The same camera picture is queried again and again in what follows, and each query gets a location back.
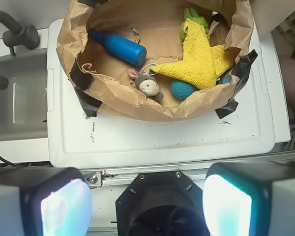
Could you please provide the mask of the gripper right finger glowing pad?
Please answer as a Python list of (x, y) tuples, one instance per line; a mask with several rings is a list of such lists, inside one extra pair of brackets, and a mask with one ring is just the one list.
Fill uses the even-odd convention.
[(214, 163), (202, 202), (212, 236), (295, 236), (295, 161)]

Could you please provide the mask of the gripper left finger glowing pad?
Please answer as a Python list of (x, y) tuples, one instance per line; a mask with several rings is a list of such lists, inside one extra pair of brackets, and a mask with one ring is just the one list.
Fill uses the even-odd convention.
[(91, 218), (78, 169), (0, 168), (0, 236), (85, 236)]

